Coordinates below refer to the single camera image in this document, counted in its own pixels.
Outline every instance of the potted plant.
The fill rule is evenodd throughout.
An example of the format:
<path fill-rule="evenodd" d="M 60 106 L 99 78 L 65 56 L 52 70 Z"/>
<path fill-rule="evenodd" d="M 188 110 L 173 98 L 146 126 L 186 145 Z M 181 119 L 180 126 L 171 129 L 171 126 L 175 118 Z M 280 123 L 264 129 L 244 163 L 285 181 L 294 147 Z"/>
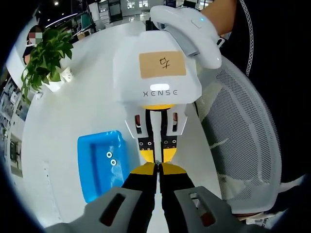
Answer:
<path fill-rule="evenodd" d="M 27 98 L 30 87 L 39 91 L 41 85 L 52 84 L 52 82 L 61 81 L 60 60 L 67 57 L 71 59 L 73 48 L 69 42 L 71 34 L 58 29 L 47 29 L 43 33 L 43 40 L 30 53 L 30 61 L 26 66 L 26 72 L 23 72 L 21 88 L 23 98 L 30 103 Z"/>

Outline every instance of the blue plastic container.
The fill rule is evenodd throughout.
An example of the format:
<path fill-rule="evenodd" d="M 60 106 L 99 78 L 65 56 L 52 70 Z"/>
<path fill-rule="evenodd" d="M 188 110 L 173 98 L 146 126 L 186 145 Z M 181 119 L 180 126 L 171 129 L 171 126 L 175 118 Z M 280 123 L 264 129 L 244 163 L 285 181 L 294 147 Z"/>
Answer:
<path fill-rule="evenodd" d="M 130 174 L 128 159 L 126 144 L 119 131 L 78 138 L 79 175 L 86 203 L 114 186 L 123 185 Z"/>

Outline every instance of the white wall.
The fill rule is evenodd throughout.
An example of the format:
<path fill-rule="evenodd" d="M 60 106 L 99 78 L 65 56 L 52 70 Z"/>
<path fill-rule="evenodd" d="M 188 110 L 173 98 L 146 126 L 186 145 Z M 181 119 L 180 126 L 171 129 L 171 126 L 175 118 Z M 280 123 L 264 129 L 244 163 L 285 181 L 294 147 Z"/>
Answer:
<path fill-rule="evenodd" d="M 88 5 L 88 6 L 89 6 L 89 10 L 92 13 L 93 20 L 94 21 L 99 20 L 100 18 L 99 18 L 98 3 L 94 2 L 94 3 L 92 3 L 92 4 Z"/>
<path fill-rule="evenodd" d="M 16 85 L 21 89 L 22 81 L 20 79 L 25 64 L 23 60 L 23 54 L 26 49 L 26 40 L 29 30 L 36 25 L 36 19 L 32 18 L 25 28 L 20 32 L 17 41 L 15 42 L 10 55 L 6 61 L 6 67 Z"/>

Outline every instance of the person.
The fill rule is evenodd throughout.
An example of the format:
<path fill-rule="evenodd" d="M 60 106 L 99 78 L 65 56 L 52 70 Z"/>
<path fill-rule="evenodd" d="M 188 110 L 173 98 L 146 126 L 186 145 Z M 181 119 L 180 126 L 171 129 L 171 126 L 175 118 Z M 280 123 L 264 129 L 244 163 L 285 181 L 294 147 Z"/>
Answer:
<path fill-rule="evenodd" d="M 231 32 L 221 53 L 250 79 L 272 114 L 279 137 L 283 183 L 308 171 L 308 121 L 301 108 L 307 106 L 301 84 L 305 75 L 301 49 L 295 46 L 296 35 L 286 23 L 295 25 L 291 7 L 280 0 L 215 0 L 201 11 L 219 35 Z"/>

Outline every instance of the chair backrest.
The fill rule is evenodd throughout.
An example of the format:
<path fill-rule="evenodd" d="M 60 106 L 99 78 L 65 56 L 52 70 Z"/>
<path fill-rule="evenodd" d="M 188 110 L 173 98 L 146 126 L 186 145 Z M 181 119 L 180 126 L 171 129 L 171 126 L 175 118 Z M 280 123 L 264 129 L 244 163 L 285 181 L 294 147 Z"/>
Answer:
<path fill-rule="evenodd" d="M 269 210 L 278 194 L 281 156 L 265 102 L 225 57 L 219 69 L 204 69 L 198 76 L 203 94 L 196 103 L 222 198 L 235 214 Z"/>

